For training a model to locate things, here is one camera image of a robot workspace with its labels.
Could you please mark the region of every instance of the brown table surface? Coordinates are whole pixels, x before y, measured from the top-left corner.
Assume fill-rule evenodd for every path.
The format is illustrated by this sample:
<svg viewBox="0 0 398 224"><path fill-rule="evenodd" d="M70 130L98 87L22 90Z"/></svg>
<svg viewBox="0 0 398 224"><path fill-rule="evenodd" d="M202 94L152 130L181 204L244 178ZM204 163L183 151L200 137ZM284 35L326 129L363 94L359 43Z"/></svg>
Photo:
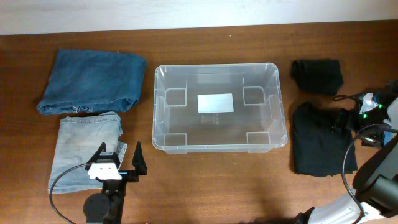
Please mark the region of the brown table surface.
<svg viewBox="0 0 398 224"><path fill-rule="evenodd" d="M138 184L127 185L123 223L237 223L294 217L346 193L339 175L294 174L289 129L292 112L301 102L324 108L354 104L300 91L289 75L290 66L296 59L337 58L345 81L339 94L382 87L398 74L398 21L1 36L1 223L63 223L50 207L47 182L59 121L66 115L44 116L35 106L57 49L68 48L134 52L147 60L140 102L119 113L124 131L120 140L129 144L122 168L132 168L133 149L140 141L149 169ZM285 147L265 154L166 155L152 146L156 67L256 62L279 68L289 132ZM375 152L357 144L358 165ZM347 178L351 183L353 175ZM64 215L83 223L83 203L95 192L55 195L54 201Z"/></svg>

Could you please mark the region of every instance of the folded black shirt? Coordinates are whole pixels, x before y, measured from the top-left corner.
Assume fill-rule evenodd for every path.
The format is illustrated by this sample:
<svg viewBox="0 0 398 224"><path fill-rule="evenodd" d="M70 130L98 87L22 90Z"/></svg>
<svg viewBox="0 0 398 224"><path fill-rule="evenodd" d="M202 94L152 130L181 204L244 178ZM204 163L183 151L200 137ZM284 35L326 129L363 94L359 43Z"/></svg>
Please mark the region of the folded black shirt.
<svg viewBox="0 0 398 224"><path fill-rule="evenodd" d="M292 77L302 90L331 96L343 85L338 60L296 60L292 64Z"/></svg>
<svg viewBox="0 0 398 224"><path fill-rule="evenodd" d="M351 131L334 129L339 111L320 110L311 103L293 114L293 157L296 174L325 177L341 173ZM358 170L355 149L346 158L346 173Z"/></svg>

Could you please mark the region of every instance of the clear plastic storage bin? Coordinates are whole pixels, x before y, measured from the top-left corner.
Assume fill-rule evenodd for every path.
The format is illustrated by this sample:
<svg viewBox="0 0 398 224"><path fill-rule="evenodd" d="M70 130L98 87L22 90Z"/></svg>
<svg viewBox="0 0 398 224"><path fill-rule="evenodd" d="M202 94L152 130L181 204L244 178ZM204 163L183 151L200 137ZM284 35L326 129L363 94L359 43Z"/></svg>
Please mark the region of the clear plastic storage bin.
<svg viewBox="0 0 398 224"><path fill-rule="evenodd" d="M287 143L272 63L161 65L152 143L167 154L267 152Z"/></svg>

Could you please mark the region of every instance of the denim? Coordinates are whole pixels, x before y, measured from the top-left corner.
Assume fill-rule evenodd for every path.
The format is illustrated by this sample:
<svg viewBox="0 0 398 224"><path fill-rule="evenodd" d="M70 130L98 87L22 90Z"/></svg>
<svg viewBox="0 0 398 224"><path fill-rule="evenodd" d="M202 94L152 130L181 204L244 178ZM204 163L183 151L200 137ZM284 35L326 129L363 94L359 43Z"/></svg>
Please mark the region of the denim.
<svg viewBox="0 0 398 224"><path fill-rule="evenodd" d="M102 142L106 143L106 152L116 152L122 162L127 149L127 144L118 141L122 133L120 117L115 112L85 118L62 119L48 190L61 173L86 163ZM90 179L85 168L81 167L64 175L55 185L53 193L62 194L100 188L102 183Z"/></svg>
<svg viewBox="0 0 398 224"><path fill-rule="evenodd" d="M386 145L393 137L395 136L394 133L384 132L384 145Z"/></svg>
<svg viewBox="0 0 398 224"><path fill-rule="evenodd" d="M140 97L146 61L132 53L59 50L41 114L125 112Z"/></svg>

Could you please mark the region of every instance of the black cable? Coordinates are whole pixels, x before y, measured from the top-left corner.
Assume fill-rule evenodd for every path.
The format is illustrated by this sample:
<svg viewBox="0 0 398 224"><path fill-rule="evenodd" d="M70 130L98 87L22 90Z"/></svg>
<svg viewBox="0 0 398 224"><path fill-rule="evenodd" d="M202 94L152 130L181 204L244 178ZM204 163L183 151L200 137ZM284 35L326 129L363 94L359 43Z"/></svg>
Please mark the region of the black cable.
<svg viewBox="0 0 398 224"><path fill-rule="evenodd" d="M361 203L358 201L358 199L356 199L354 193L351 191L351 189L348 186L348 183L347 183L347 180L346 180L346 175L345 175L346 158L347 158L349 150L354 145L354 142L357 139L359 139L360 137L368 136L370 134L374 134L374 133L377 133L377 132L380 132L380 131L385 131L385 132L391 132L391 133L397 133L398 134L398 130L391 129L391 128L381 128L381 126L382 126L382 124L372 124L372 125L366 126L365 128L359 130L358 134L353 138L353 140L348 144L348 146L346 148L346 154L344 155L343 165L341 167L341 178L343 179L344 186L345 186L349 196L354 200L355 204L359 207L359 209L361 211L360 214L359 214L359 217L355 220L355 222L353 224L359 223L359 221L364 217L365 211L364 211Z"/></svg>
<svg viewBox="0 0 398 224"><path fill-rule="evenodd" d="M354 100L355 102L358 103L358 102L361 101L359 99L360 96L368 94L368 93L375 93L375 92L377 92L377 91L365 91L365 92L353 94L353 95L350 95L350 96L348 96L348 95L336 95L336 96L333 97L333 101L337 102L337 101L341 101L341 100L345 100L345 99L352 99L352 100Z"/></svg>
<svg viewBox="0 0 398 224"><path fill-rule="evenodd" d="M70 219L68 219L67 217L63 216L63 215L58 211L58 209L55 207L54 202L52 201L52 191L53 191L53 189L54 189L54 187L55 187L55 184L58 182L58 180L60 180L61 177L63 177L65 174L69 173L69 172L72 171L72 170L75 170L75 169L77 169L77 168L80 168L80 167L83 167L83 166L87 166L87 165L91 165L91 163L80 164L80 165L74 166L74 167L72 167L72 168L66 170L65 172L63 172L61 175L59 175L59 176L55 179L54 183L52 183L51 189L50 189L50 192L49 192L50 204L51 204L51 207L54 209L55 213L57 213L57 214L58 214L59 216L61 216L65 221L67 221L68 223L71 223L71 224L76 224L76 223L72 222Z"/></svg>

